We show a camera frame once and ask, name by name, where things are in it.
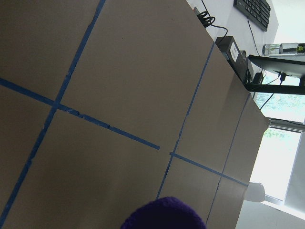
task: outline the clear plastic bottle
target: clear plastic bottle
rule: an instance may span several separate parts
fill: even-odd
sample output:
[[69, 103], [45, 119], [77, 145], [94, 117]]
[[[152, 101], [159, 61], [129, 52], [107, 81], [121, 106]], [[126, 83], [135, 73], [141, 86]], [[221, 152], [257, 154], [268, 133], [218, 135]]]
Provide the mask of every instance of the clear plastic bottle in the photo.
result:
[[264, 56], [275, 55], [305, 55], [305, 43], [283, 43], [265, 44], [263, 46]]

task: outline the purple object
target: purple object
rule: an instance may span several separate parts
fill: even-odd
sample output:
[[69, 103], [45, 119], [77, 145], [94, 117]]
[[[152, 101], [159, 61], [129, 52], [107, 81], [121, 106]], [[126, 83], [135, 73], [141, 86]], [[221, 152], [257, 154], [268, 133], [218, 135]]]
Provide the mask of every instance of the purple object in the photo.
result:
[[126, 219], [121, 229], [206, 229], [197, 213], [175, 197], [157, 199]]

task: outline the blue grid line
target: blue grid line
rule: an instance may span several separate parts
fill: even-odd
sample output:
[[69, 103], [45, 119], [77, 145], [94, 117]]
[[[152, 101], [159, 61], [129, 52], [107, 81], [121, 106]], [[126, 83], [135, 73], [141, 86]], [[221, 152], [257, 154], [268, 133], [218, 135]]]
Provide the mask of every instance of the blue grid line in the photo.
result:
[[183, 156], [181, 156], [181, 155], [179, 155], [179, 154], [174, 154], [173, 157], [176, 157], [176, 158], [181, 159], [181, 160], [183, 160], [183, 161], [185, 161], [185, 162], [187, 162], [187, 163], [190, 163], [190, 164], [192, 164], [192, 165], [194, 165], [194, 166], [203, 168], [203, 169], [205, 169], [205, 170], [207, 170], [207, 171], [210, 171], [210, 172], [212, 172], [212, 173], [215, 173], [215, 174], [217, 174], [217, 175], [219, 175], [219, 176], [223, 176], [224, 178], [227, 178], [227, 179], [229, 179], [229, 180], [231, 180], [231, 181], [234, 181], [234, 182], [236, 182], [236, 183], [238, 183], [238, 184], [241, 184], [241, 185], [243, 185], [243, 186], [248, 187], [247, 184], [245, 184], [245, 183], [243, 183], [243, 182], [241, 182], [241, 181], [239, 181], [239, 180], [237, 180], [237, 179], [235, 179], [235, 178], [233, 178], [233, 177], [227, 176], [227, 175], [225, 175], [225, 174], [223, 174], [223, 173], [220, 173], [220, 172], [218, 172], [218, 171], [216, 171], [216, 170], [214, 170], [214, 169], [211, 169], [211, 168], [209, 168], [209, 167], [207, 167], [207, 166], [201, 165], [201, 164], [199, 164], [199, 163], [197, 163], [197, 162], [195, 162], [195, 161], [192, 161], [192, 160], [190, 160], [190, 159], [188, 159], [188, 158], [186, 158], [186, 157], [183, 157]]
[[233, 146], [233, 142], [234, 142], [234, 140], [235, 140], [236, 132], [237, 132], [237, 129], [238, 129], [240, 120], [241, 120], [241, 118], [242, 118], [242, 115], [243, 115], [243, 113], [244, 113], [244, 109], [245, 109], [245, 107], [246, 107], [246, 105], [247, 105], [247, 102], [248, 102], [248, 100], [249, 100], [249, 98], [250, 98], [250, 95], [251, 95], [251, 94], [249, 93], [248, 96], [247, 96], [247, 99], [246, 99], [246, 101], [245, 101], [245, 103], [244, 103], [243, 109], [242, 109], [242, 111], [241, 111], [241, 113], [240, 113], [240, 115], [239, 115], [239, 119], [238, 119], [238, 122], [237, 122], [237, 125], [236, 125], [236, 128], [235, 128], [235, 131], [234, 131], [234, 135], [233, 135], [233, 138], [232, 138], [232, 141], [231, 141], [231, 145], [230, 145], [230, 148], [229, 148], [229, 151], [228, 151], [228, 154], [227, 154], [225, 163], [224, 163], [224, 167], [223, 167], [223, 170], [222, 170], [222, 174], [221, 174], [221, 176], [220, 176], [220, 178], [219, 178], [219, 181], [218, 181], [218, 184], [217, 184], [217, 188], [216, 188], [216, 191], [215, 191], [215, 195], [214, 195], [214, 198], [213, 198], [213, 201], [212, 201], [212, 204], [211, 204], [211, 207], [210, 207], [210, 211], [209, 211], [209, 214], [208, 214], [208, 217], [207, 217], [205, 223], [208, 222], [209, 217], [210, 217], [210, 214], [211, 214], [211, 212], [212, 212], [212, 208], [213, 208], [213, 205], [214, 205], [214, 202], [215, 202], [215, 199], [216, 199], [216, 195], [217, 195], [217, 192], [218, 192], [218, 189], [219, 189], [220, 181], [221, 181], [222, 177], [224, 177], [224, 169], [225, 169], [225, 166], [226, 166], [226, 164], [227, 164], [227, 161], [228, 161], [228, 158], [229, 158], [229, 155], [230, 155], [232, 146]]
[[[11, 82], [9, 82], [7, 80], [4, 80], [2, 78], [0, 78], [0, 85], [2, 85], [4, 87], [7, 87], [7, 88], [9, 88], [9, 89], [11, 89], [13, 91], [18, 92], [18, 93], [21, 93], [21, 94], [23, 94], [25, 96], [28, 96], [30, 98], [33, 98], [33, 99], [35, 99], [37, 101], [43, 102], [44, 104], [47, 104], [47, 105], [50, 105], [50, 106], [52, 106], [54, 104], [53, 100], [51, 100], [51, 99], [49, 99], [47, 97], [44, 97], [44, 96], [42, 96], [40, 94], [37, 94], [35, 92], [32, 92], [32, 91], [30, 91], [30, 90], [28, 90], [26, 88], [21, 87], [21, 86], [18, 86], [18, 85], [14, 84], [14, 83], [11, 83]], [[84, 120], [86, 120], [88, 122], [91, 122], [93, 124], [96, 124], [98, 126], [104, 127], [104, 128], [106, 128], [108, 130], [111, 130], [113, 132], [116, 132], [116, 133], [118, 133], [120, 135], [123, 135], [123, 136], [125, 136], [127, 138], [130, 138], [132, 140], [140, 142], [140, 143], [142, 143], [144, 145], [150, 146], [150, 147], [152, 147], [154, 149], [157, 149], [157, 150], [160, 149], [160, 146], [158, 146], [158, 145], [156, 145], [154, 143], [146, 141], [146, 140], [144, 140], [144, 139], [142, 139], [140, 137], [132, 135], [132, 134], [126, 132], [126, 131], [123, 131], [123, 130], [121, 130], [119, 128], [111, 126], [111, 125], [109, 125], [109, 124], [107, 124], [107, 123], [105, 123], [103, 121], [95, 119], [95, 118], [93, 118], [91, 116], [88, 116], [86, 114], [80, 114], [80, 112], [78, 112], [77, 110], [74, 110], [74, 109], [72, 109], [70, 107], [67, 107], [65, 105], [59, 104], [58, 105], [58, 109], [60, 109], [62, 111], [65, 111], [67, 113], [70, 113], [70, 114], [72, 114], [72, 115], [74, 115], [74, 116], [76, 116], [78, 118], [84, 119]]]
[[57, 108], [58, 108], [58, 106], [59, 106], [59, 104], [62, 100], [63, 94], [65, 93], [65, 90], [68, 87], [71, 76], [72, 76], [72, 74], [75, 70], [76, 64], [78, 63], [78, 60], [81, 57], [82, 51], [85, 48], [85, 45], [86, 45], [86, 43], [88, 41], [88, 38], [91, 34], [91, 31], [93, 30], [93, 27], [94, 27], [94, 25], [95, 25], [95, 23], [98, 19], [98, 16], [100, 15], [100, 12], [101, 12], [101, 10], [104, 6], [104, 3], [105, 3], [105, 0], [101, 0], [98, 4], [97, 8], [96, 8], [94, 17], [93, 17], [90, 25], [88, 26], [88, 28], [87, 28], [87, 30], [86, 30], [86, 32], [85, 32], [85, 34], [84, 34], [84, 36], [81, 40], [81, 43], [80, 43], [80, 45], [79, 45], [79, 47], [76, 51], [76, 54], [75, 54], [75, 56], [72, 60], [71, 65], [69, 67], [68, 74], [66, 75], [66, 77], [65, 77], [65, 79], [64, 79], [64, 81], [61, 85], [61, 88], [60, 88], [60, 90], [59, 90], [59, 92], [56, 96], [56, 99], [55, 99], [55, 101], [54, 101], [54, 103], [51, 107], [51, 110], [50, 110], [50, 112], [49, 112], [49, 114], [46, 118], [46, 121], [44, 123], [44, 127], [42, 128], [41, 132], [39, 133], [39, 136], [38, 136], [38, 138], [37, 138], [37, 140], [34, 144], [34, 147], [32, 148], [32, 151], [31, 151], [31, 153], [30, 153], [30, 155], [29, 155], [29, 157], [28, 157], [28, 159], [27, 159], [27, 161], [26, 161], [26, 163], [25, 163], [25, 165], [22, 169], [22, 172], [20, 173], [20, 176], [17, 180], [17, 183], [15, 184], [14, 189], [13, 189], [13, 191], [12, 191], [12, 193], [11, 193], [9, 199], [8, 199], [8, 202], [6, 203], [6, 205], [4, 207], [4, 210], [3, 210], [3, 212], [0, 216], [0, 229], [3, 227], [3, 224], [5, 223], [7, 215], [8, 215], [8, 213], [9, 213], [9, 211], [10, 211], [10, 209], [11, 209], [11, 207], [12, 207], [12, 205], [13, 205], [15, 199], [16, 199], [16, 196], [19, 192], [19, 189], [20, 189], [20, 187], [21, 187], [21, 185], [22, 185], [22, 183], [23, 183], [23, 181], [24, 181], [24, 179], [25, 179], [25, 177], [26, 177], [26, 175], [29, 171], [29, 168], [32, 165], [32, 160], [36, 156], [38, 148], [40, 147], [40, 145], [41, 145], [41, 143], [42, 143], [42, 141], [43, 141], [43, 139], [44, 139], [44, 137], [45, 137], [45, 135], [48, 131], [48, 128], [49, 128], [49, 126], [52, 122], [52, 119], [55, 115], [55, 112], [56, 112], [56, 110], [57, 110]]
[[202, 72], [201, 72], [201, 74], [200, 74], [199, 81], [198, 81], [197, 86], [196, 86], [196, 89], [195, 89], [195, 91], [194, 91], [194, 94], [193, 94], [191, 103], [190, 103], [189, 108], [187, 109], [186, 115], [185, 115], [185, 117], [184, 117], [184, 121], [183, 121], [183, 123], [182, 123], [182, 126], [181, 126], [181, 129], [180, 129], [179, 136], [178, 136], [178, 139], [177, 139], [177, 141], [176, 141], [175, 147], [174, 147], [174, 149], [173, 149], [173, 152], [170, 153], [170, 154], [171, 154], [171, 157], [170, 157], [170, 160], [169, 160], [169, 162], [168, 162], [168, 164], [167, 164], [167, 168], [166, 168], [166, 170], [165, 170], [163, 179], [162, 179], [162, 181], [161, 181], [161, 185], [160, 185], [160, 188], [159, 188], [159, 190], [158, 190], [156, 199], [158, 199], [159, 196], [160, 196], [160, 194], [161, 194], [162, 188], [163, 188], [163, 186], [164, 186], [164, 182], [165, 182], [165, 180], [166, 180], [168, 171], [169, 171], [169, 169], [170, 169], [170, 166], [171, 166], [171, 163], [172, 163], [172, 160], [173, 160], [173, 156], [174, 156], [175, 153], [176, 153], [176, 149], [177, 149], [177, 147], [178, 147], [178, 144], [179, 144], [179, 141], [180, 141], [182, 132], [183, 132], [183, 128], [184, 128], [184, 125], [185, 125], [185, 122], [186, 122], [186, 118], [187, 118], [187, 116], [190, 114], [192, 105], [193, 105], [194, 100], [195, 100], [195, 97], [196, 97], [196, 95], [197, 95], [198, 88], [199, 88], [200, 83], [201, 83], [202, 78], [203, 78], [203, 74], [204, 74], [204, 72], [205, 72], [205, 69], [206, 69], [206, 67], [207, 67], [207, 65], [208, 65], [208, 62], [209, 62], [209, 60], [210, 60], [210, 57], [211, 57], [211, 55], [212, 55], [212, 51], [213, 51], [214, 45], [215, 45], [215, 43], [213, 42], [213, 44], [212, 44], [212, 46], [211, 46], [211, 49], [210, 49], [210, 52], [209, 52], [209, 54], [208, 54], [208, 56], [207, 56], [207, 58], [206, 58], [206, 61], [205, 61], [203, 70], [202, 70]]

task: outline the white label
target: white label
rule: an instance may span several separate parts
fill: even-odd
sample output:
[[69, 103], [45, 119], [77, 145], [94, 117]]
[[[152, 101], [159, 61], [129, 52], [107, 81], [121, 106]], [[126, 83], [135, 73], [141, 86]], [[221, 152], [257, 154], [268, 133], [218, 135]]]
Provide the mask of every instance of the white label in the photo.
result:
[[231, 45], [230, 52], [231, 52], [231, 56], [232, 56], [234, 62], [236, 62], [237, 57], [238, 57], [238, 51], [237, 51], [237, 48], [236, 48], [234, 42]]

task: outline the black keyboard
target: black keyboard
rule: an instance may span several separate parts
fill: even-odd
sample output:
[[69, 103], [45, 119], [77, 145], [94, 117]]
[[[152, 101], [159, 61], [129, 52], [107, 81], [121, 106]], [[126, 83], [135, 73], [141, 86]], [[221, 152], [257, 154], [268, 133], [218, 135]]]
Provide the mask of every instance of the black keyboard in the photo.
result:
[[249, 17], [259, 28], [267, 31], [270, 6], [266, 0], [234, 0], [234, 6]]

